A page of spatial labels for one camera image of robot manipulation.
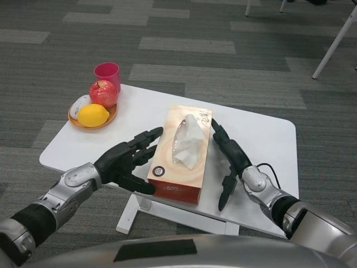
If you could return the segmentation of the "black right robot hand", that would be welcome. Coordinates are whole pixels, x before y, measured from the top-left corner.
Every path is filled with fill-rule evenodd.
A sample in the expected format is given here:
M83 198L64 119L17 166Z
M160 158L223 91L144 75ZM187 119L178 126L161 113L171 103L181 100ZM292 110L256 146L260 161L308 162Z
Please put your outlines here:
M241 178L243 171L252 166L252 163L238 143L228 136L222 125L219 125L214 119L212 119L211 125L215 131L213 139L230 164L230 174L223 179L223 191L218 202L218 210L221 212L225 208L229 197L234 193L238 182L237 177Z

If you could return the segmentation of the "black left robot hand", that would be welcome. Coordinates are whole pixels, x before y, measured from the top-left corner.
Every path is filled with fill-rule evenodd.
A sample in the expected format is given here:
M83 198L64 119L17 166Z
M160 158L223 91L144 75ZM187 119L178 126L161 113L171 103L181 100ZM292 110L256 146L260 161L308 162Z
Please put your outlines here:
M157 146L150 144L163 133L162 127L144 131L128 142L121 142L105 152L94 163L102 184L115 183L130 192L154 195L156 188L132 174L154 156Z

